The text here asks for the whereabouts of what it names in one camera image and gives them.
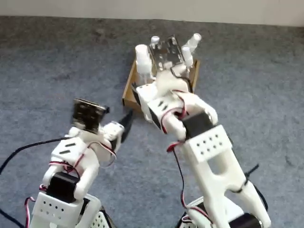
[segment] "red wire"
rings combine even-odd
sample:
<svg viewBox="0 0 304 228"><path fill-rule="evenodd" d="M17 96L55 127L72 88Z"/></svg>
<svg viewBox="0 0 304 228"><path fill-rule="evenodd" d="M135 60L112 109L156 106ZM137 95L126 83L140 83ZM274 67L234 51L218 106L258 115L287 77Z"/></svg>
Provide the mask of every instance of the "red wire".
<svg viewBox="0 0 304 228"><path fill-rule="evenodd" d="M32 202L36 201L33 197L27 197L24 201L24 207L26 212L25 228L29 228L29 223L30 223L29 200L31 200Z"/></svg>
<svg viewBox="0 0 304 228"><path fill-rule="evenodd" d="M172 90L172 91L185 93L184 91L181 91L181 90ZM165 127L164 127L164 125L163 125L163 119L164 119L164 117L165 117L167 114L171 113L171 112L172 112L173 110L175 110L175 109L181 109L181 114L180 114L179 119L184 118L185 115L187 114L185 100L184 100L181 96L179 96L178 94L176 94L176 95L177 95L177 96L179 97L179 99L182 101L183 106L182 106L182 108L176 107L176 108L169 109L169 110L166 111L166 112L164 113L164 115L162 116L162 118L161 118L161 128L162 128L162 130L163 130L163 132L164 132L165 134L167 134L167 130L165 129Z"/></svg>
<svg viewBox="0 0 304 228"><path fill-rule="evenodd" d="M74 170L74 171L76 172L78 178L80 179L80 174L79 174L79 172L77 171L77 169L75 169L75 167L73 167L73 166L70 165L69 163L64 162L64 161L61 161L61 162L60 162L60 161L51 161L51 162L49 163L49 165L52 165L52 164L63 165L64 167L69 167L69 168L71 168L72 170Z"/></svg>
<svg viewBox="0 0 304 228"><path fill-rule="evenodd" d="M182 189L181 189L181 194L180 194L180 200L181 200L181 204L182 206L185 208L185 209L193 209L193 210L196 210L197 212L201 213L203 216L205 216L211 224L213 224L213 221L209 218L208 214L206 212L204 212L202 209L200 209L199 207L189 207L187 206L187 204L185 203L185 196L184 196L184 189L185 189L185 180L184 180L184 176L182 174L182 171L181 171L181 166L180 166L180 162L179 162L179 159L176 155L176 152L175 152L175 147L177 145L180 145L182 144L182 142L175 142L173 144L171 144L168 148L167 148L167 152L173 152L174 154L174 157L175 157L175 160L176 160L176 163L178 165L178 168L179 168L179 171L180 171L180 176L181 176L181 180L182 180Z"/></svg>

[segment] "black claw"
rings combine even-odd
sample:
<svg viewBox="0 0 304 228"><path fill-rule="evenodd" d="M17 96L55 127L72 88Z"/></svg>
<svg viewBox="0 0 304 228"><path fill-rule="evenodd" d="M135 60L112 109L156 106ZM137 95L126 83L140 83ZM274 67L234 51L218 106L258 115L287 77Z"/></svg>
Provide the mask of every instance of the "black claw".
<svg viewBox="0 0 304 228"><path fill-rule="evenodd" d="M119 124L121 124L122 126L124 126L124 132L122 135L122 143L125 141L125 139L127 138L132 123L133 123L133 110L131 110L123 119L121 119L119 122Z"/></svg>
<svg viewBox="0 0 304 228"><path fill-rule="evenodd" d="M133 82L133 83L131 84L131 87L132 87L133 96L134 96L134 98L135 98L137 104L138 104L139 106L141 106L141 101L140 101L139 96L138 96L137 91L136 91L136 88L138 87L137 84L136 84L135 82Z"/></svg>

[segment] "white cylindrical post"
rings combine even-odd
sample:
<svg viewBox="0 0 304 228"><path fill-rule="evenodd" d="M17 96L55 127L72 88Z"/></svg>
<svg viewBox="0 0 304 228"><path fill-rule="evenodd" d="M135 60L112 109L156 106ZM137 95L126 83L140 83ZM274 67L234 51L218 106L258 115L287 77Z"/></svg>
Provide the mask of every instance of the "white cylindrical post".
<svg viewBox="0 0 304 228"><path fill-rule="evenodd" d="M135 47L137 80L136 84L142 86L147 84L152 75L152 61L150 58L148 46L139 44Z"/></svg>

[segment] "cable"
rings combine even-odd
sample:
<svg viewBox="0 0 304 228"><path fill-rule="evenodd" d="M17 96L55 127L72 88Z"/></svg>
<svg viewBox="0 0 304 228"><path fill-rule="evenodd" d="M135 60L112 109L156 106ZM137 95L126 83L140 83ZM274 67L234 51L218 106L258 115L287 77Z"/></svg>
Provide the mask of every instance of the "cable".
<svg viewBox="0 0 304 228"><path fill-rule="evenodd" d="M1 208L0 208L0 214L3 215L9 221L15 223L18 227L24 228L24 225L22 225L18 220L16 220L15 218L13 218L12 216L10 216L6 212L4 212Z"/></svg>
<svg viewBox="0 0 304 228"><path fill-rule="evenodd" d="M259 168L259 164L257 164L255 167L253 167L253 168L250 169L249 171L245 172L244 175L245 175L245 178L246 178L246 179L245 179L243 185L241 186L241 188L240 188L239 190L237 190L237 191L231 191L231 192L233 192L233 193L241 193L242 190L243 190L243 188L244 188L244 187L247 185L247 183L249 182L249 177L250 177L250 175L251 175L254 171L256 171L258 168ZM264 195L261 193L261 191L257 188L256 185L253 184L253 186L255 187L257 194L259 195L260 199L262 200L262 202L263 202L263 204L264 204L264 207L265 207L266 211L268 211L268 203L267 203L267 201L266 201Z"/></svg>
<svg viewBox="0 0 304 228"><path fill-rule="evenodd" d="M91 143L88 145L88 147L91 147L91 145L94 144L94 143L96 143L96 144L98 144L100 147L106 149L106 150L111 154L111 156L114 157L114 159L113 159L108 165L106 165L106 166L104 166L104 167L101 166L102 168L108 168L108 167L110 167L110 166L114 163L114 161L117 159L116 153L115 153L110 147L108 147L108 146L106 146L105 144L103 144L103 143L101 143L101 142L98 142L98 141L91 142Z"/></svg>
<svg viewBox="0 0 304 228"><path fill-rule="evenodd" d="M77 169L74 166L72 166L71 164L69 164L68 162L66 162L66 161L61 161L61 162L60 161L50 161L49 165L63 165L64 167L69 167L69 168L71 168L72 170L74 170L76 172L78 179L80 179L80 174L77 171Z"/></svg>
<svg viewBox="0 0 304 228"><path fill-rule="evenodd" d="M172 92L173 92L173 91L184 93L184 92L181 91L181 90L172 90ZM162 117L161 117L161 128L162 128L162 130L163 130L163 132L164 132L165 134L167 134L167 130L165 129L165 127L164 127L164 125L163 125L163 119L165 118L165 116L166 116L167 114L171 113L171 112L174 111L174 110L177 111L177 110L180 110L180 109L181 109L181 114L180 114L180 116L179 116L179 119L184 118L184 116L188 114L188 113L187 113L187 110L186 110L186 103L185 103L185 100L184 100L181 96L179 96L178 94L176 94L176 95L177 95L177 97L182 101L183 106L182 106L182 108L180 108L180 107L171 108L171 109L169 109L168 111L166 111L166 112L162 115Z"/></svg>
<svg viewBox="0 0 304 228"><path fill-rule="evenodd" d="M268 203L267 203L265 197L263 196L263 194L260 192L260 190L257 188L256 185L253 184L253 186L255 187L257 194L258 194L259 197L261 198L261 200L262 200L262 202L263 202L263 204L264 204L264 207L265 207L266 211L268 211Z"/></svg>
<svg viewBox="0 0 304 228"><path fill-rule="evenodd" d="M29 200L31 200L32 202L36 201L33 197L27 197L24 201L24 207L26 212L25 228L29 228L29 222L30 222Z"/></svg>
<svg viewBox="0 0 304 228"><path fill-rule="evenodd" d="M53 143L53 142L59 142L61 140L66 140L66 139L70 139L71 137L62 137L62 138L58 138L58 139L52 139L52 140L48 140L48 141L42 141L42 142L36 142L33 144L29 144L23 147L18 148L15 152L13 152L6 160L5 162L1 165L0 167L0 175L2 174L4 168L7 166L7 164L10 162L10 160L12 160L19 152L21 152L24 149L27 149L29 147L33 147L33 146L38 146L38 145L42 145L42 144L47 144L47 143Z"/></svg>
<svg viewBox="0 0 304 228"><path fill-rule="evenodd" d="M0 167L0 175L2 174L4 168L7 166L7 164L10 162L10 160L12 160L19 152L21 152L24 149L27 149L29 147L33 147L33 146L38 146L38 145L42 145L42 144L47 144L47 143L53 143L53 142L58 142L61 140L66 140L66 139L70 139L71 137L62 137L62 138L58 138L58 139L52 139L52 140L48 140L48 141L41 141L41 142L36 142L33 144L29 144L23 147L18 148L17 150L15 150L5 161L4 163L1 165ZM15 218L13 218L12 216L10 216L9 214L7 214L6 212L4 212L1 208L0 208L0 214L5 217L6 219L8 219L9 221L15 223L18 227L20 228L24 228L24 225L22 225L18 220L16 220Z"/></svg>
<svg viewBox="0 0 304 228"><path fill-rule="evenodd" d="M197 212L199 212L200 214L202 214L205 218L207 218L209 220L209 222L211 224L213 224L213 221L209 218L209 216L207 215L206 212L204 212L202 209L200 209L199 207L196 207L196 206L188 206L186 203L185 203L185 197L184 197L184 190L185 190L185 180L184 180L184 176L182 174L182 171L181 171L181 166L180 166L180 162L179 162L179 159L176 155L176 152L175 152L175 147L179 144L181 144L182 142L176 142L176 143L173 143L171 144L168 148L167 148L167 152L173 152L174 154L174 157L175 157L175 160L176 160L176 163L178 165L178 168L179 168L179 171L180 171L180 177L181 177L181 180L182 180L182 189L181 189L181 194L180 194L180 200L181 200L181 204L182 206L189 210L189 209L193 209L193 210L196 210Z"/></svg>

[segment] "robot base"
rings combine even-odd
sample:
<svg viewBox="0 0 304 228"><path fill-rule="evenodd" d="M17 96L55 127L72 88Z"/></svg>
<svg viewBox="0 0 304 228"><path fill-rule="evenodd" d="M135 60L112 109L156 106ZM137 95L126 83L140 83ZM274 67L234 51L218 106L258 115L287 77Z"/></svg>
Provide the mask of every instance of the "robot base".
<svg viewBox="0 0 304 228"><path fill-rule="evenodd" d="M228 199L226 197L225 197L225 200L226 200L226 202L225 202L226 215L227 215L227 219L229 222L244 214L241 207L239 207L238 205L236 205L234 202L232 202L230 199ZM197 200L191 202L189 205L197 206L206 212L206 209L204 207L204 198L203 197L198 198ZM185 217L185 216L188 216L188 214L186 212L182 215L182 217ZM187 222L187 223L183 222L180 219L175 228L198 228L198 226L192 222ZM216 226L215 225L212 226L211 223L208 221L208 219L206 219L206 224L205 224L204 228L216 228Z"/></svg>
<svg viewBox="0 0 304 228"><path fill-rule="evenodd" d="M29 228L115 228L98 198L66 203L44 192L38 194Z"/></svg>

